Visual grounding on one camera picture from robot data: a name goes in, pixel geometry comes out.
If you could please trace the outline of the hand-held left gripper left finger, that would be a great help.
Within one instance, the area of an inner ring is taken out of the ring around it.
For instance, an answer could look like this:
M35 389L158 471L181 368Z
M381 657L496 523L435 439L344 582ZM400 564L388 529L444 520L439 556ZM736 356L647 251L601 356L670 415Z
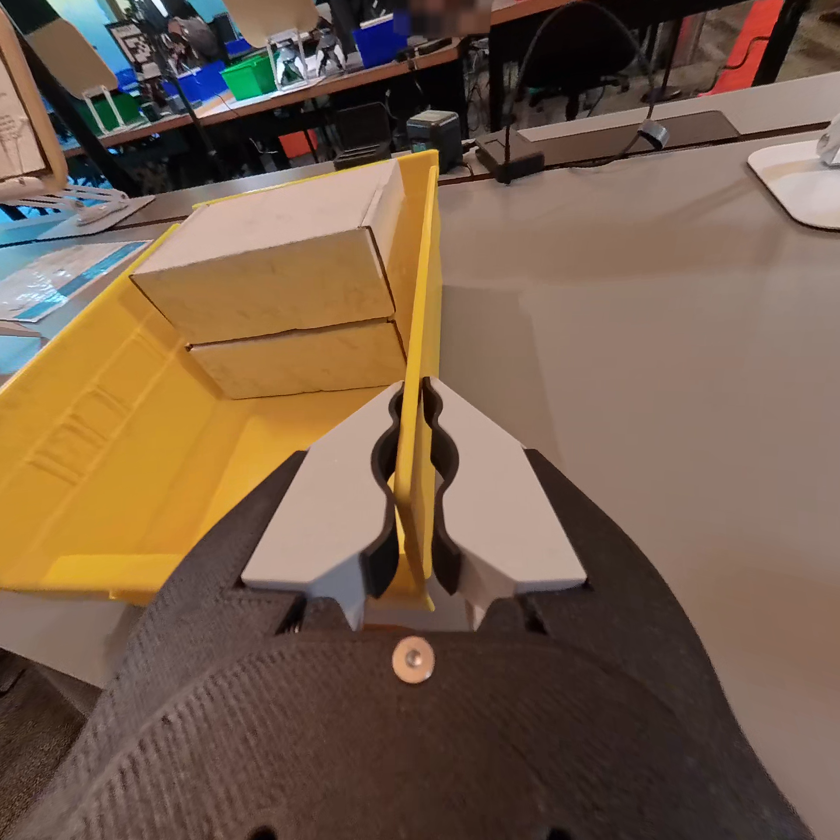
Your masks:
M403 384L392 384L311 444L241 574L259 590L335 601L359 630L400 557L396 466Z

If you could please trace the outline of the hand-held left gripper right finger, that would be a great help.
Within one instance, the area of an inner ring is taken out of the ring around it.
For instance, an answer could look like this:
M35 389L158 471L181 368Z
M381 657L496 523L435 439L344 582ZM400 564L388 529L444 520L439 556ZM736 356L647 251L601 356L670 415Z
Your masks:
M440 478L434 575L463 599L470 629L496 601L581 587L587 573L532 464L538 452L438 378L423 378L422 391Z

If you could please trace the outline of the white cardboard box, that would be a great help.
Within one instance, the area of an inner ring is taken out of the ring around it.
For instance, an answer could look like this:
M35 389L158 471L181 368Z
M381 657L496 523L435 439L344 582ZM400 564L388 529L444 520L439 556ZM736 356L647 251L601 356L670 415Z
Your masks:
M188 353L232 400L383 387L406 368L396 323L384 318L194 344Z
M387 319L404 198L392 159L205 203L131 280L188 344Z

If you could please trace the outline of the large yellow plastic bin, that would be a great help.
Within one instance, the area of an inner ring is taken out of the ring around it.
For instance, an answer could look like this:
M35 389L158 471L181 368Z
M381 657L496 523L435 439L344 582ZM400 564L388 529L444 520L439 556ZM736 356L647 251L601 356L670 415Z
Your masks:
M396 314L385 319L406 368L393 382L404 391L388 479L400 557L384 594L431 607L434 478L421 381L439 365L438 153L396 160L405 198L388 271ZM270 473L390 386L227 398L131 280L185 220L2 387L4 591L148 603Z

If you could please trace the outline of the black power adapter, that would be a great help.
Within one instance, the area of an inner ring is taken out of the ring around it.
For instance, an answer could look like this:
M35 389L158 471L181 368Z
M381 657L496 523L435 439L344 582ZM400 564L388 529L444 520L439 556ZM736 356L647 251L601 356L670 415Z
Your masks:
M503 185L545 170L540 146L507 127L476 139L476 158L485 170Z

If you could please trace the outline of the white stand base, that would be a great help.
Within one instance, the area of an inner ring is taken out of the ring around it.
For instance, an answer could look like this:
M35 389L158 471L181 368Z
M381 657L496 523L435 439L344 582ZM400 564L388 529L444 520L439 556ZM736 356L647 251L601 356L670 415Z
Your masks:
M839 230L838 154L826 163L822 140L804 140L756 150L748 157L772 198L798 224L829 232Z
M70 225L84 233L94 227L108 229L150 205L156 195L130 197L113 188L70 184L53 193L26 200L31 207L55 209L70 214Z

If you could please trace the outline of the black electronic device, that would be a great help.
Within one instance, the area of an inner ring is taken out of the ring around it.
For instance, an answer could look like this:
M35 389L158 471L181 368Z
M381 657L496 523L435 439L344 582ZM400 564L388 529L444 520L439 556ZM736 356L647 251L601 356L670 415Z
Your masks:
M392 126L382 102L337 111L333 123L339 138L333 161L337 172L391 159Z

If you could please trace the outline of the grey electronic device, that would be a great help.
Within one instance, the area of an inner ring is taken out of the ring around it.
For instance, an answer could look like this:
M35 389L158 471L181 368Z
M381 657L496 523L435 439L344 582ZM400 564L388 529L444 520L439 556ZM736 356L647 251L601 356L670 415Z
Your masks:
M412 152L436 151L441 173L463 164L463 142L457 112L427 109L406 121L406 138Z

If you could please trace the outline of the wooden table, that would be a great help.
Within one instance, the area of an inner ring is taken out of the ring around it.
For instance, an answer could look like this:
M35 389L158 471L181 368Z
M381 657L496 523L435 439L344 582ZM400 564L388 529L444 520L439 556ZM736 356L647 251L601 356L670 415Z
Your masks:
M446 45L439 45L436 49L423 45L419 56L404 61L393 61L370 69L361 69L319 80L303 81L282 90L243 101L237 101L230 91L225 91L201 103L195 110L196 119L204 127L226 123L262 112L273 112L280 108L287 108L294 104L321 97L331 97L346 91L363 90L373 85L391 82L393 79L408 78L419 81L420 72L436 67L453 68L455 70L455 92L460 93L463 91L461 59L465 45L465 40L458 38L453 39ZM167 113L157 121L151 122L142 119L95 136L95 139L104 148L108 149L154 134L181 129L191 123L191 118L186 112Z

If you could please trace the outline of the green plastic bin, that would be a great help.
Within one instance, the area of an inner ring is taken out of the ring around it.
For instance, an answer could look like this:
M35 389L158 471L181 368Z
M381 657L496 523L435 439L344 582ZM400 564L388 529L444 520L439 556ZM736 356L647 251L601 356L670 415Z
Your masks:
M220 71L220 76L237 102L277 91L272 59L264 50L227 66Z
M91 100L79 100L76 105L83 121L96 136L145 122L138 98L121 91L114 91L109 96L100 94Z

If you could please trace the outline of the small blue plastic bin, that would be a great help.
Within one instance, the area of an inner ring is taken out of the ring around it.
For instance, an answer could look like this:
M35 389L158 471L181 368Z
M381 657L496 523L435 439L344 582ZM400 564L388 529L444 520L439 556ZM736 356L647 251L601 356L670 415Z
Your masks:
M378 17L352 32L365 69L380 67L394 61L407 47L410 34L410 18L404 13Z
M186 99L190 103L205 102L228 91L222 76L225 69L225 63L218 60L180 75L178 81Z

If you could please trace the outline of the black office chair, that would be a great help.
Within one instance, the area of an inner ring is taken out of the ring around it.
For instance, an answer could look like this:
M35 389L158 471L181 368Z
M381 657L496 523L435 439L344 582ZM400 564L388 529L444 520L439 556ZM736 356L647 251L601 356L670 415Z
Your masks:
M538 27L511 90L508 113L529 99L535 107L548 98L565 99L566 122L576 120L588 91L628 89L627 69L635 65L653 97L656 81L634 31L603 5L570 2L555 8Z

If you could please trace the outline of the fiducial marker sign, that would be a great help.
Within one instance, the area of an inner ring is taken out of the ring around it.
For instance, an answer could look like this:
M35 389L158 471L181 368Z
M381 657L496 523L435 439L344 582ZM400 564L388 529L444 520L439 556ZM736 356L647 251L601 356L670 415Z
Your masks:
M157 66L154 39L143 22L126 19L105 24L105 28L134 71Z

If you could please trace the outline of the hanging brown black panel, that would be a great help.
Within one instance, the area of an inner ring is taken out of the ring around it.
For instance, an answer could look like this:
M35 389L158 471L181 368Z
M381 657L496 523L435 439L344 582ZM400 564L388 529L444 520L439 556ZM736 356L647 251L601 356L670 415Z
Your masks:
M55 17L24 35L49 73L74 98L95 97L119 88L119 81L72 23Z
M313 1L224 1L224 5L252 45L262 44L269 36L288 30L308 32L319 20Z

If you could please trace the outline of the orange traffic cone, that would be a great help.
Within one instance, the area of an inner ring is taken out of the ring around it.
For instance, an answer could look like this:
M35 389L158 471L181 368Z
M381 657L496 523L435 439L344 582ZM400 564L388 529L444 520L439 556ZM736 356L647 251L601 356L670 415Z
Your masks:
M723 68L716 75L710 95L750 88L760 66L783 1L753 2Z

